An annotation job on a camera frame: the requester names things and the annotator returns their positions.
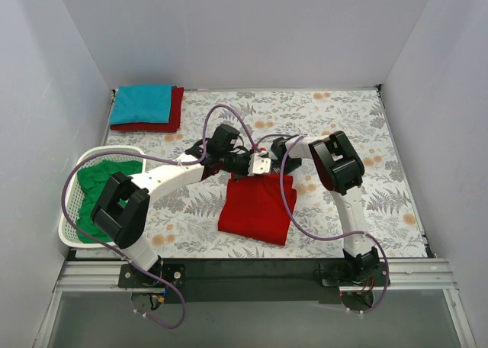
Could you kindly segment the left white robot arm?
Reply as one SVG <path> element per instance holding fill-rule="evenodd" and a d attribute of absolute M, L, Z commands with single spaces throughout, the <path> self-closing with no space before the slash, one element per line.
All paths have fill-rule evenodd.
<path fill-rule="evenodd" d="M 237 129 L 221 124 L 177 157 L 146 172 L 126 176 L 116 172 L 107 181 L 91 212 L 92 222 L 135 263 L 137 279 L 147 287 L 162 278 L 159 257 L 143 236 L 150 206 L 170 193 L 205 180 L 220 170 L 246 176 L 256 147 L 237 146 Z"/>

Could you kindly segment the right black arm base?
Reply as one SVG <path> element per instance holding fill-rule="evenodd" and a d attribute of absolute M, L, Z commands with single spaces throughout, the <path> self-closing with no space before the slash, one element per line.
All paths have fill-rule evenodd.
<path fill-rule="evenodd" d="M 352 256 L 346 251 L 343 254 L 343 259 L 321 262 L 313 270 L 313 277 L 322 287 L 352 288 L 339 291 L 340 302 L 349 310 L 365 312 L 375 304 L 374 288 L 390 286 L 386 263 L 380 261 L 375 246 L 364 255 Z"/>

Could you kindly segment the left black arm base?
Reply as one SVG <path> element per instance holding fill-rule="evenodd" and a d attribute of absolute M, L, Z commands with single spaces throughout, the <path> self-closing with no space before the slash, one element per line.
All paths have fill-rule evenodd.
<path fill-rule="evenodd" d="M 166 280 L 177 288 L 185 285 L 186 266 L 181 263 L 164 263 L 160 259 L 148 273 Z M 141 295 L 148 298 L 152 311 L 165 303 L 165 299 L 171 290 L 165 283 L 161 283 L 158 279 L 139 271 L 129 263 L 121 266 L 117 286 L 119 288 L 142 289 Z"/>

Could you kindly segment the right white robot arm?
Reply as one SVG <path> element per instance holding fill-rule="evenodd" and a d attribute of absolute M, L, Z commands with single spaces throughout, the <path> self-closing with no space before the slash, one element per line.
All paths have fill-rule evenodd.
<path fill-rule="evenodd" d="M 338 236 L 316 236 L 293 218 L 284 194 L 284 175 L 297 169 L 303 159 L 313 161 L 319 180 L 334 199 L 342 228 L 342 234 Z M 292 224 L 314 240 L 342 240 L 347 280 L 354 285 L 366 283 L 380 266 L 379 247 L 368 235 L 361 203 L 364 165 L 346 134 L 336 131 L 325 137 L 278 137 L 271 145 L 271 164 L 280 166 L 281 198 Z"/>

